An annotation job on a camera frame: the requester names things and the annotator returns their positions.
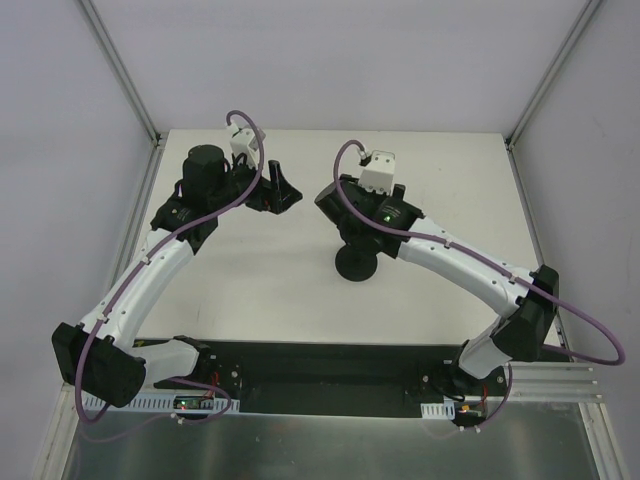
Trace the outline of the black phone stand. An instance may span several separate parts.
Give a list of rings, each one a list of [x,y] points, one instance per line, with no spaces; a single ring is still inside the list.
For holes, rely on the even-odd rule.
[[[378,260],[374,255],[362,253],[349,245],[344,245],[334,257],[334,266],[343,279],[350,282],[364,282],[376,273]]]

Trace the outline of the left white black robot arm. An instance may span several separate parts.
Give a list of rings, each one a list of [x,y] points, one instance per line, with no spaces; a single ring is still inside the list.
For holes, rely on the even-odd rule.
[[[302,200],[278,161],[269,161],[268,177],[257,175],[255,156],[247,149],[227,159],[214,145],[192,148],[181,179],[157,210],[136,258],[78,325],[56,328],[56,359],[77,395],[88,393],[124,407],[146,385],[178,377],[188,388],[199,389],[211,381],[212,351],[205,343],[184,335],[143,347],[134,341],[172,278],[217,228],[217,211],[238,202],[279,215]]]

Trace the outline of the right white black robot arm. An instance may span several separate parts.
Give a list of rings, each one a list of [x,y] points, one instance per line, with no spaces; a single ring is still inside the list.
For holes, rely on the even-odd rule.
[[[535,271],[508,267],[501,275],[459,251],[459,241],[438,242],[440,227],[405,202],[404,188],[391,195],[368,192],[343,175],[315,198],[320,211],[337,227],[344,242],[335,256],[341,277],[352,282],[371,278],[378,254],[424,267],[487,304],[497,319],[477,337],[465,341],[451,364],[431,376],[432,387],[452,399],[473,394],[498,367],[511,360],[537,360],[557,307],[547,300],[559,291],[558,273],[543,265]]]

